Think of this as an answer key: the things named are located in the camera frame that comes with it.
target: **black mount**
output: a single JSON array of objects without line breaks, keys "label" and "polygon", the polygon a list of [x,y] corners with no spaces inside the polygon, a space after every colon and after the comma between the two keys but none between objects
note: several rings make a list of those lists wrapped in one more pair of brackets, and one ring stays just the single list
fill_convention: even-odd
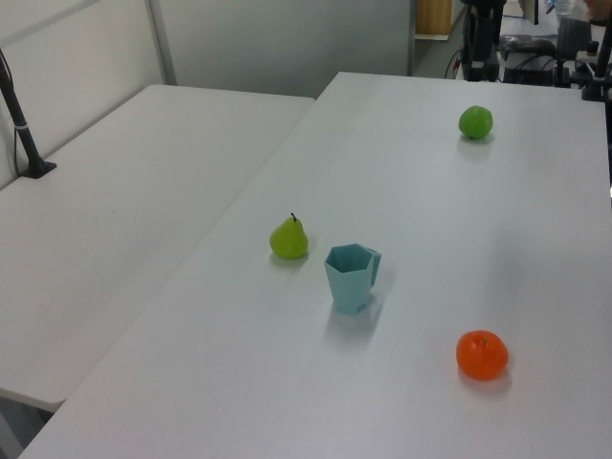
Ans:
[{"label": "black mount", "polygon": [[43,161],[38,154],[32,133],[30,132],[30,128],[26,123],[26,118],[24,117],[21,106],[19,105],[19,100],[17,100],[17,95],[15,94],[12,85],[11,70],[9,69],[9,64],[2,54],[2,50],[0,50],[0,90],[2,91],[2,96],[4,97],[7,106],[9,107],[12,122],[14,123],[15,129],[19,134],[19,139],[21,139],[26,155],[28,155],[29,167],[21,175],[31,179],[39,179],[49,171],[55,169],[56,165],[54,163],[47,163]]},{"label": "black mount", "polygon": [[464,79],[495,81],[499,76],[496,50],[506,0],[461,1],[468,5],[461,54]]}]

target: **white wall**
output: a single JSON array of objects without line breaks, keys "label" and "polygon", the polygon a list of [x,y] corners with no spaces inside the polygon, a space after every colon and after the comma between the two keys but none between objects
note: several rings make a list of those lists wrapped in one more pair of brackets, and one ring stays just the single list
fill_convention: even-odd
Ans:
[{"label": "white wall", "polygon": [[151,4],[178,84],[315,98],[338,71],[406,75],[411,1]]},{"label": "white wall", "polygon": [[[16,10],[22,1],[0,0],[0,25],[22,28],[7,29],[0,39],[9,42],[3,52],[41,156],[143,87],[163,82],[146,0],[87,1],[86,8],[55,22],[50,19],[83,2],[63,0],[57,10],[43,8],[31,18],[24,11],[33,0]],[[0,99],[0,188],[14,179],[12,139],[12,120]],[[23,170],[27,162],[18,145]]]}]

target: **apple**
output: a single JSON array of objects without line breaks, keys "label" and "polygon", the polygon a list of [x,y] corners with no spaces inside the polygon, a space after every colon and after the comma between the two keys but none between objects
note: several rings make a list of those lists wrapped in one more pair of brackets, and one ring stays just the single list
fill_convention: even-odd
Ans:
[{"label": "apple", "polygon": [[308,238],[304,233],[302,222],[291,214],[291,217],[270,235],[270,247],[281,258],[293,260],[304,256],[308,251]]},{"label": "apple", "polygon": [[484,139],[493,128],[493,116],[489,110],[474,105],[463,112],[459,119],[459,129],[470,139]]}]

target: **pear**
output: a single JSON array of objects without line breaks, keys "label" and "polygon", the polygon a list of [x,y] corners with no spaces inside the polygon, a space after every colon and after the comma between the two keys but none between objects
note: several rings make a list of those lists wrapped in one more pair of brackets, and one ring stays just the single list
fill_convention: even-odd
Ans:
[{"label": "pear", "polygon": [[292,260],[304,256],[308,251],[308,238],[302,222],[291,214],[291,217],[270,235],[270,247],[281,258]]}]

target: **cup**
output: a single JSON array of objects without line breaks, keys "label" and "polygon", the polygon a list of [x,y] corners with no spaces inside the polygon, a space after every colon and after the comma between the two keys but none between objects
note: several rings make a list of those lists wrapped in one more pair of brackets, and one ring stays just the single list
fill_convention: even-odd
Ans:
[{"label": "cup", "polygon": [[356,315],[367,306],[376,282],[381,254],[361,244],[333,247],[325,259],[325,271],[334,306],[341,314]]}]

